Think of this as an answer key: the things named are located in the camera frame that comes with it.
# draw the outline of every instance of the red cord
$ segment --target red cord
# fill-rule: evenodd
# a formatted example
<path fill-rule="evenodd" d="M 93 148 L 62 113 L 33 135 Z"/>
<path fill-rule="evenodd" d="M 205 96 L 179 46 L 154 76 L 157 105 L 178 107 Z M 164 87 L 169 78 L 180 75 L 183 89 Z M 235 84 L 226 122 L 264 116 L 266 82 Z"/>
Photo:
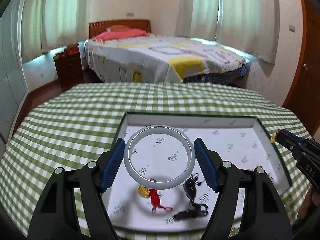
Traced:
<path fill-rule="evenodd" d="M 156 208 L 163 208 L 165 211 L 171 212 L 173 208 L 171 207 L 163 207 L 160 204 L 160 197 L 157 193 L 156 189 L 150 190 L 151 204 L 153 205 L 152 212 L 156 212 Z"/>

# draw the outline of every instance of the white bangle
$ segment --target white bangle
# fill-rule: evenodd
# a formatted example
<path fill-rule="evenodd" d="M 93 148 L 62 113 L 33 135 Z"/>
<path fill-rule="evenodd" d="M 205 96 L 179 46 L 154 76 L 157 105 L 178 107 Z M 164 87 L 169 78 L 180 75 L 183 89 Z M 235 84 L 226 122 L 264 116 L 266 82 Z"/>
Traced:
<path fill-rule="evenodd" d="M 169 181 L 160 182 L 160 181 L 152 181 L 150 179 L 146 179 L 135 170 L 131 162 L 132 151 L 135 145 L 146 136 L 151 134 L 157 134 L 157 133 L 167 134 L 176 138 L 179 142 L 182 143 L 182 145 L 184 146 L 187 152 L 188 163 L 185 170 L 181 175 Z M 127 169 L 127 172 L 136 182 L 138 182 L 140 185 L 143 185 L 145 187 L 160 190 L 160 189 L 169 189 L 169 188 L 179 186 L 185 180 L 187 180 L 191 175 L 193 168 L 195 166 L 196 154 L 191 141 L 181 131 L 166 125 L 152 125 L 137 131 L 134 135 L 131 136 L 131 138 L 128 140 L 124 148 L 123 159 L 124 159 L 124 165 L 125 165 L 125 168 Z"/>

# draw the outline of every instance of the gingham tablecloth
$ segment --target gingham tablecloth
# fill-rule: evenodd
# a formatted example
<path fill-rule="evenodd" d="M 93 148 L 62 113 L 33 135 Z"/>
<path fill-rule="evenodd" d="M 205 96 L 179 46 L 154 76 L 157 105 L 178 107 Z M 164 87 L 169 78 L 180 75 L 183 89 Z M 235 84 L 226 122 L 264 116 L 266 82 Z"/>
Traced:
<path fill-rule="evenodd" d="M 37 201 L 56 167 L 79 169 L 111 148 L 126 111 L 140 113 L 258 116 L 274 134 L 286 128 L 309 136 L 299 119 L 256 92 L 208 83 L 77 85 L 33 109 L 13 136 L 0 162 L 0 201 L 15 223 L 28 234 Z M 277 144 L 293 186 L 282 200 L 293 221 L 308 190 L 307 179 L 295 167 L 292 153 Z M 89 234 L 81 195 L 76 194 L 81 230 Z M 119 231 L 129 239 L 199 239 L 202 232 L 169 236 Z"/>

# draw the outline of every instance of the nightstand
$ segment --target nightstand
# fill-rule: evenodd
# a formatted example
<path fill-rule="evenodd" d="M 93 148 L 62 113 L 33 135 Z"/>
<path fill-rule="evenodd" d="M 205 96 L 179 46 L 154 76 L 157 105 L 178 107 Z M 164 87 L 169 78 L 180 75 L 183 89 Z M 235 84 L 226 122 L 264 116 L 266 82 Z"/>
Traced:
<path fill-rule="evenodd" d="M 54 58 L 59 84 L 66 91 L 76 84 L 84 83 L 80 52 L 57 54 Z"/>

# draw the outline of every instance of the screw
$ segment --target screw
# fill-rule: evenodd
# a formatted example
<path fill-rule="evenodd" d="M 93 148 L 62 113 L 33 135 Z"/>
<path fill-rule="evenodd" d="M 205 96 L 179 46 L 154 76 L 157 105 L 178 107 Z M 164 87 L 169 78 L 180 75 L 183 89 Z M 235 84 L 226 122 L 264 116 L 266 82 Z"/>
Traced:
<path fill-rule="evenodd" d="M 63 169 L 61 167 L 56 168 L 56 170 L 54 171 L 56 174 L 60 174 L 61 172 L 63 172 Z"/>
<path fill-rule="evenodd" d="M 88 163 L 88 167 L 89 167 L 89 168 L 94 168 L 96 165 L 97 165 L 96 162 L 89 162 L 89 163 Z"/>
<path fill-rule="evenodd" d="M 257 168 L 257 172 L 260 173 L 260 174 L 263 174 L 264 173 L 264 169 L 262 167 L 258 167 Z"/>
<path fill-rule="evenodd" d="M 231 163 L 230 162 L 223 162 L 222 165 L 225 168 L 230 168 L 231 167 Z"/>

